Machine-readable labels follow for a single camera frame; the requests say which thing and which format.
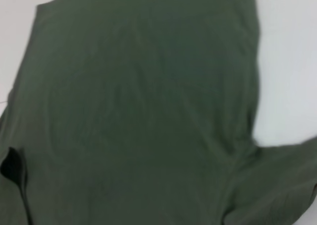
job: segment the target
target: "shirt sleeve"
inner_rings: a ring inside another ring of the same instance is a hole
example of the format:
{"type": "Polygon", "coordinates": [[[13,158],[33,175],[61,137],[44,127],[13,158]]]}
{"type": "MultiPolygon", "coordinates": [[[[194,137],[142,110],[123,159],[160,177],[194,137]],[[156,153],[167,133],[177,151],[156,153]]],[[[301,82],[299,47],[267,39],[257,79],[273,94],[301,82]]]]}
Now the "shirt sleeve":
{"type": "Polygon", "coordinates": [[[237,168],[225,225],[292,225],[317,191],[317,138],[259,148],[237,168]]]}

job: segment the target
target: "olive green t-shirt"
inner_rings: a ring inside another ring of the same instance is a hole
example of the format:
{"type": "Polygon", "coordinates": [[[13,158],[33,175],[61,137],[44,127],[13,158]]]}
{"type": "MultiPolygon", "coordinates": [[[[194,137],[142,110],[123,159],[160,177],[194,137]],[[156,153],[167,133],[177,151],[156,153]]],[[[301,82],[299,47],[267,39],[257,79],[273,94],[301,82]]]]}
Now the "olive green t-shirt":
{"type": "Polygon", "coordinates": [[[292,225],[317,139],[259,148],[255,0],[37,6],[0,120],[1,225],[292,225]]]}

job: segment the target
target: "green fabric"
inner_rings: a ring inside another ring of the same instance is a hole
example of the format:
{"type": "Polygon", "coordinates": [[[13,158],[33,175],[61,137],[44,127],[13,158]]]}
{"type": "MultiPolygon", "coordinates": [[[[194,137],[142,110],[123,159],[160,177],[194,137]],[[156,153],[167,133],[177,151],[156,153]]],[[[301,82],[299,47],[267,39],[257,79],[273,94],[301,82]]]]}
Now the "green fabric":
{"type": "MultiPolygon", "coordinates": [[[[54,0],[37,7],[1,118],[34,225],[291,225],[317,139],[259,148],[255,0],[54,0]]],[[[0,175],[0,224],[27,225],[0,175]]]]}

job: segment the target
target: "white background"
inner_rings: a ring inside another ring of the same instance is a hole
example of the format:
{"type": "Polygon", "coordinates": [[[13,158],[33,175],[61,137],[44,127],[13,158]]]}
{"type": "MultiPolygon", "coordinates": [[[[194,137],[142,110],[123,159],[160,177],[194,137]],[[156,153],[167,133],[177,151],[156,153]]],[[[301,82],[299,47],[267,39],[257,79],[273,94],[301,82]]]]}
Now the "white background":
{"type": "MultiPolygon", "coordinates": [[[[0,102],[22,60],[35,5],[48,1],[0,0],[0,102]]],[[[261,100],[254,136],[263,146],[299,143],[317,135],[317,0],[258,0],[258,9],[261,100]]],[[[315,224],[317,200],[296,223],[315,224]]]]}

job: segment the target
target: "green shirt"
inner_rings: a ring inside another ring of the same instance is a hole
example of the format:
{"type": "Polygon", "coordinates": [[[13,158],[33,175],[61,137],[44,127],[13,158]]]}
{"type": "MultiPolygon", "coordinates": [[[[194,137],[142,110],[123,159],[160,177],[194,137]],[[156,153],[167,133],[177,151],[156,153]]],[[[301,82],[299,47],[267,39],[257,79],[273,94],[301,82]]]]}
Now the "green shirt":
{"type": "Polygon", "coordinates": [[[0,224],[292,225],[317,139],[255,145],[258,40],[255,0],[39,5],[0,122],[0,224]]]}

